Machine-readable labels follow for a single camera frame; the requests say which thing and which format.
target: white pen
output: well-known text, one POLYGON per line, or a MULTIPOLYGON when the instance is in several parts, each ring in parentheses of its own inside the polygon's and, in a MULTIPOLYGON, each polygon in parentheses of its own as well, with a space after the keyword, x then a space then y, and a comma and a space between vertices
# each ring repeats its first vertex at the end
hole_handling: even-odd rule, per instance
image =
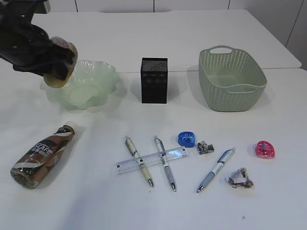
POLYGON ((172 189, 174 190, 174 192, 176 191, 176 184, 175 184, 175 180, 174 180, 174 177, 173 177, 173 174, 172 174, 172 171, 166 161, 166 157, 165 157, 165 149, 164 149, 164 146, 163 146, 163 143, 162 141, 157 137, 157 136, 154 136, 154 141, 157 145, 157 148, 158 148, 158 151, 159 152, 163 152, 161 155, 160 155, 160 158, 161 158, 161 161, 162 161, 162 164, 164 166, 164 172, 166 174, 166 177, 167 177, 167 180, 169 182, 169 184, 171 185, 172 189))
POLYGON ((201 182, 201 184, 200 184, 200 186, 197 190, 197 193, 199 193, 202 189, 204 189, 209 184, 209 182, 215 177, 215 175, 224 166, 226 161, 228 161, 229 158, 234 154, 235 150, 236 150, 235 148, 232 148, 232 149, 229 149, 229 150, 227 150, 223 153, 223 155, 217 161, 217 164, 215 165, 215 167, 211 170, 210 173, 208 173, 208 175, 205 177, 205 179, 203 179, 203 181, 201 182))
POLYGON ((152 180, 152 177, 150 176, 148 169, 145 165, 145 163, 143 162, 143 159, 141 158, 141 155, 138 153, 138 151, 136 150, 132 140, 126 136, 126 146, 129 149, 129 152, 131 153, 131 155, 137 159, 137 164, 140 168, 140 171, 142 172, 145 180, 147 180, 147 182, 149 183, 149 185, 151 187, 153 187, 154 183, 152 180))

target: white wall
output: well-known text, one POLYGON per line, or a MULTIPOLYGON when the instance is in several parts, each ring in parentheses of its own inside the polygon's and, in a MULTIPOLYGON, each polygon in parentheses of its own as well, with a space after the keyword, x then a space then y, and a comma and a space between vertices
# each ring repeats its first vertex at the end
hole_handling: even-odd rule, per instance
POLYGON ((287 48, 302 62, 302 68, 307 70, 307 0, 304 1, 287 48))
POLYGON ((49 0, 50 12, 77 12, 74 0, 49 0))
POLYGON ((230 0, 230 9, 246 9, 284 46, 303 0, 230 0))
POLYGON ((153 12, 153 0, 76 0, 79 12, 153 12))
POLYGON ((229 0, 155 0, 155 12, 176 10, 226 10, 229 0))

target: crumpled paper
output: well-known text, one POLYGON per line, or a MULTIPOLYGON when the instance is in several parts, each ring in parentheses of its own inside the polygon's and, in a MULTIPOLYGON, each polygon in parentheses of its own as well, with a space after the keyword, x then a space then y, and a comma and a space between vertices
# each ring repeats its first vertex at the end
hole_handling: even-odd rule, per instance
POLYGON ((228 183, 233 188, 238 188, 240 186, 245 188, 251 188, 254 185, 254 183, 248 178, 246 168, 240 168, 237 171, 233 172, 228 177, 228 183))
POLYGON ((202 154, 214 152, 214 147, 213 145, 207 145, 206 142, 201 141, 200 143, 197 143, 197 150, 198 150, 198 153, 202 155, 202 154))

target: black pen holder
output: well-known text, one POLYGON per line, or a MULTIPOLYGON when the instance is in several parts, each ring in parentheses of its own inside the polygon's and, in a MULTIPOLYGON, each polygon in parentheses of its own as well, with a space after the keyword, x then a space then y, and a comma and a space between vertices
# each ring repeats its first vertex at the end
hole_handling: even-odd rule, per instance
POLYGON ((141 84, 142 103, 165 104, 167 100, 167 58, 143 57, 141 84))

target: transparent ruler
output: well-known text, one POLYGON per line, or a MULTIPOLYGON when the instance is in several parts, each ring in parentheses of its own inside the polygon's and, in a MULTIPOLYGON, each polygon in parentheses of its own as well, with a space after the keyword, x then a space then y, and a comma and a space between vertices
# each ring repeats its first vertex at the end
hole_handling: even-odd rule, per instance
POLYGON ((136 159, 131 159, 127 161, 121 161, 118 162, 114 165, 114 169, 116 172, 116 175, 122 175, 124 173, 132 172, 139 170, 139 166, 137 164, 137 159, 142 159, 143 162, 146 164, 147 167, 156 165, 156 164, 161 164, 161 155, 165 154, 166 161, 171 161, 183 157, 188 156, 188 152, 185 147, 179 147, 176 149, 171 149, 171 150, 166 150, 164 152, 157 152, 154 154, 150 154, 147 156, 139 157, 136 159))

